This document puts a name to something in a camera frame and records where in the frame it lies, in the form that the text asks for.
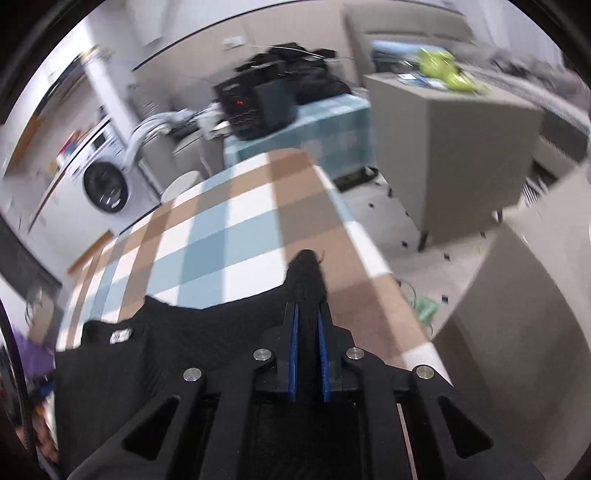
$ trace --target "window curtain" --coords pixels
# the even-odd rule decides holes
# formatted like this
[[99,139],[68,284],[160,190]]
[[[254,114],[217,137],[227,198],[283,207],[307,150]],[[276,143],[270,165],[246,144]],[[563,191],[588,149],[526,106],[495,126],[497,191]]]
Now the window curtain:
[[421,0],[462,12],[476,39],[517,55],[532,55],[552,65],[563,65],[554,41],[509,0]]

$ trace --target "pillow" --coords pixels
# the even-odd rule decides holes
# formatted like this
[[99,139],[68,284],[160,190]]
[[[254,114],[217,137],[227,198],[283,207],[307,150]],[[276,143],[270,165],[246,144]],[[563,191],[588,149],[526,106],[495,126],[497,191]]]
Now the pillow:
[[374,52],[394,57],[404,57],[406,55],[418,57],[422,48],[430,51],[447,51],[445,48],[427,43],[405,43],[394,40],[374,40],[372,42],[372,48]]

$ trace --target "table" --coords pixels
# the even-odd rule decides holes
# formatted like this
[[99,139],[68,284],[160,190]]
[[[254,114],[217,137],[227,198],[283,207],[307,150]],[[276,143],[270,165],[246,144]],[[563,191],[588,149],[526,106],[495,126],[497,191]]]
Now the table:
[[303,148],[331,179],[375,167],[369,102],[339,95],[300,105],[297,119],[287,127],[255,140],[231,135],[224,141],[224,163],[231,167],[277,148]]
[[131,317],[149,294],[194,308],[252,296],[284,281],[300,250],[323,256],[336,325],[385,362],[430,364],[435,348],[388,264],[324,171],[302,150],[260,154],[163,204],[82,269],[58,350],[80,343],[85,321]]

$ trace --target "washing machine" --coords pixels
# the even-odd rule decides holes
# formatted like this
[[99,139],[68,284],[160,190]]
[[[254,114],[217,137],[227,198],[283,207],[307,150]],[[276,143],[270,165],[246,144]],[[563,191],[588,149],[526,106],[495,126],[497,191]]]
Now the washing machine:
[[134,164],[123,169],[125,146],[108,118],[85,140],[68,166],[74,190],[116,234],[160,205],[160,196]]

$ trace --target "wall outlet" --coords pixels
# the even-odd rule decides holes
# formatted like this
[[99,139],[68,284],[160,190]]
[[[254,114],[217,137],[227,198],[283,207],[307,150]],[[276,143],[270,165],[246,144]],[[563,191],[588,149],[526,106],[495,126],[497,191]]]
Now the wall outlet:
[[237,35],[236,37],[228,37],[223,39],[224,50],[231,50],[236,47],[242,47],[244,44],[246,44],[246,40],[242,35]]

